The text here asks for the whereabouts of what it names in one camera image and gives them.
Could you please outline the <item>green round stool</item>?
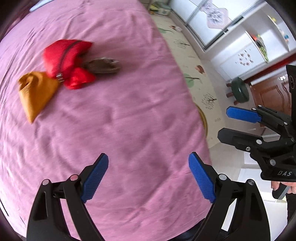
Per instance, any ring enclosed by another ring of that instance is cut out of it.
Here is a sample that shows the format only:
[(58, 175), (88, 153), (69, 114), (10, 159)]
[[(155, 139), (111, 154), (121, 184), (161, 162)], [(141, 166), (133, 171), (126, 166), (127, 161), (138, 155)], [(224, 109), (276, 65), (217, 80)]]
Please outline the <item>green round stool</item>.
[(249, 101), (249, 91), (245, 82), (241, 78), (234, 78), (231, 82), (227, 83), (226, 86), (231, 88), (231, 91), (226, 94), (226, 97), (234, 97), (234, 105)]

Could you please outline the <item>cartoon tree play mat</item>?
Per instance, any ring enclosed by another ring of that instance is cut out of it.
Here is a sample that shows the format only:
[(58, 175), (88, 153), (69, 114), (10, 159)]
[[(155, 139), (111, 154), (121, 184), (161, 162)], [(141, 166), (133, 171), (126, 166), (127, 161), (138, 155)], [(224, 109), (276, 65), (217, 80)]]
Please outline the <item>cartoon tree play mat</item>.
[(208, 146), (215, 146), (219, 140), (218, 131), (225, 126), (218, 97), (207, 76), (201, 60), (197, 56), (192, 44), (183, 32), (177, 32), (170, 26), (177, 26), (167, 16), (152, 15), (159, 32), (181, 69), (187, 87), (202, 118)]

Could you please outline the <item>white shelf cabinet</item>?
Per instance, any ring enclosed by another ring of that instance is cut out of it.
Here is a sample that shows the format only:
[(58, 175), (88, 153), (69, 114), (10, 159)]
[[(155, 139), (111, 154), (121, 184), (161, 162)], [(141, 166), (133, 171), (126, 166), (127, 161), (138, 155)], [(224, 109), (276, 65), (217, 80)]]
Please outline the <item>white shelf cabinet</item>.
[(261, 71), (295, 52), (295, 37), (281, 16), (263, 4), (211, 49), (209, 58), (226, 80)]

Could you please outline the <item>white sliding wardrobe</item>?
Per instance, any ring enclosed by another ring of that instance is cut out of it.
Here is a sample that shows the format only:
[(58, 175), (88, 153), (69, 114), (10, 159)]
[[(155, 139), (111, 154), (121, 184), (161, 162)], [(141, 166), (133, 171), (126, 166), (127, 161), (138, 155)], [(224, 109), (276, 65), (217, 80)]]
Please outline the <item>white sliding wardrobe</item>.
[(172, 11), (207, 50), (262, 1), (169, 1)]

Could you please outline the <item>pink bed sheet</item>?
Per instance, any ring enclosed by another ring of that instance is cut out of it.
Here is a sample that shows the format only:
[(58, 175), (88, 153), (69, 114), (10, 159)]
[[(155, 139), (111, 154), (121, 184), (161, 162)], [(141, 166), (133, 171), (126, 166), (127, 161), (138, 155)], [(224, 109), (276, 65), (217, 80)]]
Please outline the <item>pink bed sheet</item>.
[[(43, 50), (60, 39), (92, 42), (89, 59), (114, 58), (121, 70), (60, 88), (29, 123), (17, 81), (43, 71)], [(44, 179), (64, 181), (105, 153), (109, 167), (86, 204), (103, 237), (174, 238), (211, 206), (189, 170), (192, 152), (210, 162), (183, 74), (138, 1), (53, 1), (1, 41), (1, 202), (20, 235)]]

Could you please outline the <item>small toy on mat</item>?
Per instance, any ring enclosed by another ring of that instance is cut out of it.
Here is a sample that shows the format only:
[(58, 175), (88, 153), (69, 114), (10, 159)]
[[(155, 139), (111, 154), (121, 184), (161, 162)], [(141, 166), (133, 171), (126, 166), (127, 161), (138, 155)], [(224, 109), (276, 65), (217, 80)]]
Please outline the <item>small toy on mat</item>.
[(182, 29), (178, 26), (170, 26), (173, 30), (177, 31), (177, 32), (182, 32)]

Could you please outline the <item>orange cloth bag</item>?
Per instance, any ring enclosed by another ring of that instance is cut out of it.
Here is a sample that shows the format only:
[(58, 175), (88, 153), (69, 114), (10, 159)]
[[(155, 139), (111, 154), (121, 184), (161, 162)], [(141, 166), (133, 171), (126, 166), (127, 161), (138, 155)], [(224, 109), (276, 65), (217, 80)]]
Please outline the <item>orange cloth bag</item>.
[(50, 78), (46, 72), (33, 71), (18, 80), (20, 101), (29, 123), (34, 122), (59, 86), (59, 80)]

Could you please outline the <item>white storage box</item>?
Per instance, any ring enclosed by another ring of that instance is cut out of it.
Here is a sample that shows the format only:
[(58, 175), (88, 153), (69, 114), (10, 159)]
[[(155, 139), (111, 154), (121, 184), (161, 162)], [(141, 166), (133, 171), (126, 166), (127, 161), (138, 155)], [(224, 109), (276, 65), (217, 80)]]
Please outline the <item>white storage box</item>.
[(171, 7), (163, 2), (156, 1), (151, 5), (151, 10), (159, 15), (168, 16), (171, 12)]

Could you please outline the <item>brown crumpled wrapper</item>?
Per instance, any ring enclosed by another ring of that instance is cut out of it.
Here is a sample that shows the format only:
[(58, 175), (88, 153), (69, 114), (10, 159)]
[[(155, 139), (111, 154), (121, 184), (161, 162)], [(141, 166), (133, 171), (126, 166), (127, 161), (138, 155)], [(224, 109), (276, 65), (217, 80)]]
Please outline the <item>brown crumpled wrapper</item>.
[(118, 73), (121, 69), (119, 61), (112, 58), (97, 58), (85, 62), (83, 67), (93, 74), (112, 74)]

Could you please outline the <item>folded light blue blanket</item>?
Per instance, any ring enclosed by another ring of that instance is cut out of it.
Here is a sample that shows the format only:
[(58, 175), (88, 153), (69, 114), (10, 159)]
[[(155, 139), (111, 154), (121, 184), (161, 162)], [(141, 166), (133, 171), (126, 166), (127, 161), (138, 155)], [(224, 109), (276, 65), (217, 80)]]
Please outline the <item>folded light blue blanket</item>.
[(52, 2), (52, 1), (53, 0), (40, 0), (34, 6), (32, 6), (29, 11), (33, 12), (33, 11), (41, 8), (42, 6), (48, 4), (48, 3)]

